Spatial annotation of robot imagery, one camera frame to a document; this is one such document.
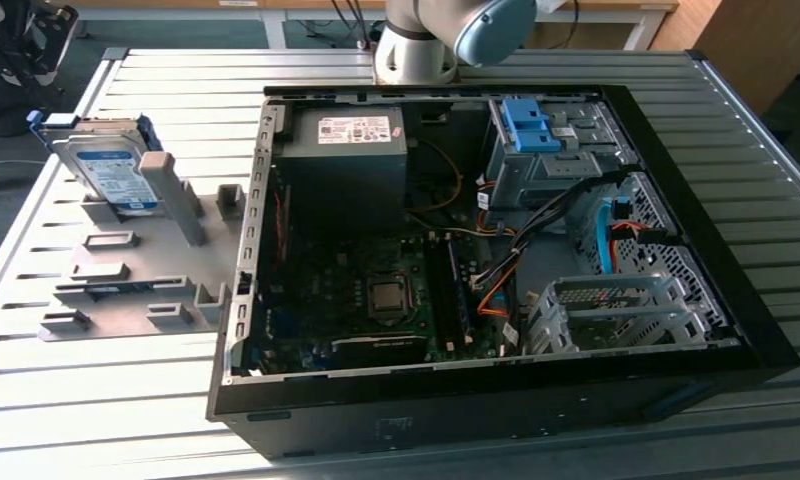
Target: metal table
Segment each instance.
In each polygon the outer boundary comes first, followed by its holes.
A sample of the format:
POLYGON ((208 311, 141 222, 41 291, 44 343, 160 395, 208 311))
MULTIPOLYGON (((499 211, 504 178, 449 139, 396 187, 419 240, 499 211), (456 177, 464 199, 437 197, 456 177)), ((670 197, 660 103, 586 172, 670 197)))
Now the metal table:
MULTIPOLYGON (((248 176, 265 85, 371 81, 368 56, 349 51, 115 50, 105 58, 79 114, 144 111, 197 189, 248 176)), ((523 51, 463 78, 631 87, 800 352, 800 168, 711 66, 676 53, 523 51)), ((68 178, 50 158, 0 249, 0 478, 800 478, 800 368, 650 426, 269 464, 204 420, 213 333, 36 338, 58 281, 42 273, 64 271, 72 253, 42 239, 83 228, 68 178)))

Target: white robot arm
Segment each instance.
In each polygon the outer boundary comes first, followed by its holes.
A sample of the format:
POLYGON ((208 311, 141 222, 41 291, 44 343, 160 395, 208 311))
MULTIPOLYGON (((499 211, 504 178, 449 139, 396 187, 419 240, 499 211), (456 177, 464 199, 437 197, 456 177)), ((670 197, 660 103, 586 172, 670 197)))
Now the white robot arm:
POLYGON ((387 84, 448 83, 457 58, 499 63, 519 48, 536 18, 536 0, 388 0, 375 55, 387 84))

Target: desk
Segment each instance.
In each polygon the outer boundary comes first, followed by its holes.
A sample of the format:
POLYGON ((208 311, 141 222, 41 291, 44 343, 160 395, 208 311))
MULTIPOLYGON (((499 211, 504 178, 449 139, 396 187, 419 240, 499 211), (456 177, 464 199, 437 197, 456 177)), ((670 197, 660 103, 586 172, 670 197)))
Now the desk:
MULTIPOLYGON (((287 48, 283 27, 285 21, 337 20, 337 13, 328 0, 255 0, 225 2, 228 5, 240 4, 240 7, 176 8, 183 1, 167 0, 165 5, 171 8, 139 8, 143 4, 155 2, 137 0, 76 0, 72 5, 80 11, 83 20, 261 20, 272 49, 287 48), (132 8, 107 7, 111 4, 132 8)), ((580 0, 580 21, 634 24, 624 49, 647 50, 664 15, 675 11, 678 5, 678 0, 580 0)), ((384 20, 384 7, 384 0, 361 1, 364 19, 384 20)), ((574 4, 567 2, 551 14, 538 12, 536 22, 571 23, 575 18, 572 9, 574 4)), ((348 19, 352 18, 348 11, 344 14, 348 19)))
MULTIPOLYGON (((800 169, 710 65, 528 50, 461 75, 630 87, 800 353, 800 169)), ((248 181, 265 86, 368 83, 369 56, 351 50, 135 50, 101 63, 77 112, 141 109, 179 175, 211 188, 248 181)), ((68 269, 72 251, 48 239, 88 223, 68 178, 50 158, 0 249, 0 478, 800 478, 800 368, 654 425, 271 464, 204 420, 213 333, 36 338, 60 279, 29 274, 68 269)))

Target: blue plastic clip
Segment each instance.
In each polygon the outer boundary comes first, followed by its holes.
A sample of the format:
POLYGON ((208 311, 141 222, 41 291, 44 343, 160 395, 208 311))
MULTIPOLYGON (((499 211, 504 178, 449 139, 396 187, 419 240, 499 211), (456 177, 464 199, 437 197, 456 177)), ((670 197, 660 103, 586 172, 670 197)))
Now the blue plastic clip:
POLYGON ((36 136, 41 143, 44 143, 44 147, 48 149, 48 152, 53 153, 53 149, 50 148, 50 144, 45 140, 41 135, 41 119, 44 119, 44 114, 38 110, 33 110, 26 115, 26 121, 29 122, 29 131, 36 136))
POLYGON ((548 115, 539 108, 539 102, 531 98, 508 98, 501 102, 503 120, 516 138, 516 151, 559 152, 560 140, 548 130, 548 115))

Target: motherboard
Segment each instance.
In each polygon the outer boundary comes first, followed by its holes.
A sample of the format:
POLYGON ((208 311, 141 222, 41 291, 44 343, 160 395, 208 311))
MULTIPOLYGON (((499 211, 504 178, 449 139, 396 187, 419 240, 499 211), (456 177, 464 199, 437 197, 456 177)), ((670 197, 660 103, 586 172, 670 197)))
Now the motherboard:
POLYGON ((379 367, 497 356, 497 324, 472 316, 475 239, 411 233, 308 243, 271 286, 272 373, 379 367))

